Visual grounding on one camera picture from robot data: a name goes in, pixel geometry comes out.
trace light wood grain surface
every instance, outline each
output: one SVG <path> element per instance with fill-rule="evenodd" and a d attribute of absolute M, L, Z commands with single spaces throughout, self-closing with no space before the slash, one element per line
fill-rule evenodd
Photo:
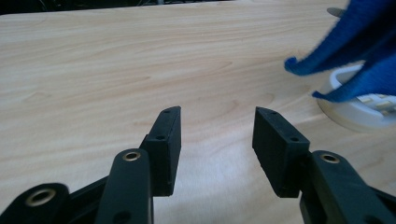
<path fill-rule="evenodd" d="M 393 130 L 355 133 L 310 94 L 329 73 L 283 68 L 307 54 L 345 0 L 236 1 L 0 17 L 0 210 L 35 185 L 70 191 L 108 175 L 169 106 L 182 107 L 175 193 L 156 223 L 302 223 L 251 148 L 255 106 L 280 112 L 311 150 L 347 158 L 396 195 Z"/>

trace blue towel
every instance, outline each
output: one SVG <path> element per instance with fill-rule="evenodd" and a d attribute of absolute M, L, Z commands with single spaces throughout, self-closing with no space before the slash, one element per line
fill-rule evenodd
<path fill-rule="evenodd" d="M 378 93 L 396 95 L 396 0 L 351 0 L 326 38 L 299 62 L 285 61 L 285 69 L 306 76 L 364 60 L 362 69 L 340 88 L 313 96 L 345 102 Z"/>

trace white container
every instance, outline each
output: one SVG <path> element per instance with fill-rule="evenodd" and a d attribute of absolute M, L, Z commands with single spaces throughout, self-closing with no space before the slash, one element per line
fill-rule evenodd
<path fill-rule="evenodd" d="M 341 87 L 360 69 L 361 65 L 355 65 L 335 70 L 320 92 Z M 396 96 L 368 94 L 345 103 L 318 99 L 318 104 L 330 119 L 354 131 L 370 132 L 396 124 Z"/>

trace wooden table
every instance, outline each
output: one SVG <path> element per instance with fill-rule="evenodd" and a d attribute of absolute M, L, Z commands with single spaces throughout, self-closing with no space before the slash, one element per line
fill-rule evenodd
<path fill-rule="evenodd" d="M 159 112 L 182 107 L 175 193 L 155 198 L 157 223 L 302 223 L 278 199 L 251 148 L 255 106 L 280 112 L 311 150 L 347 158 L 396 194 L 394 129 L 355 133 L 311 92 L 329 73 L 296 77 L 337 18 L 334 1 L 236 1 L 0 17 L 0 210 L 21 192 L 70 191 L 108 175 Z"/>

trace black plastic part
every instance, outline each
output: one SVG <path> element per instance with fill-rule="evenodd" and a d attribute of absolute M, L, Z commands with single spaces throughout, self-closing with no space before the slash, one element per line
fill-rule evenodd
<path fill-rule="evenodd" d="M 149 154 L 128 149 L 114 159 L 95 223 L 153 222 Z"/>
<path fill-rule="evenodd" d="M 38 185 L 18 196 L 0 216 L 0 223 L 62 224 L 70 215 L 69 200 L 69 191 L 63 184 Z"/>
<path fill-rule="evenodd" d="M 328 215 L 326 223 L 396 223 L 392 213 L 343 157 L 315 151 L 308 172 Z"/>
<path fill-rule="evenodd" d="M 89 9 L 112 8 L 112 7 L 137 7 L 140 0 L 75 0 Z"/>
<path fill-rule="evenodd" d="M 322 205 L 305 198 L 304 194 L 300 199 L 300 210 L 305 224 L 326 223 L 327 216 Z"/>
<path fill-rule="evenodd" d="M 371 188 L 376 197 L 388 208 L 388 210 L 396 217 L 396 197 L 379 189 Z"/>
<path fill-rule="evenodd" d="M 257 107 L 253 148 L 277 196 L 299 195 L 299 162 L 309 156 L 309 141 L 277 112 Z"/>
<path fill-rule="evenodd" d="M 1 0 L 0 15 L 70 10 L 73 0 Z"/>
<path fill-rule="evenodd" d="M 73 206 L 68 224 L 93 223 L 106 182 L 107 176 L 70 194 Z"/>
<path fill-rule="evenodd" d="M 180 106 L 160 113 L 139 148 L 150 157 L 153 196 L 172 195 L 181 149 Z"/>

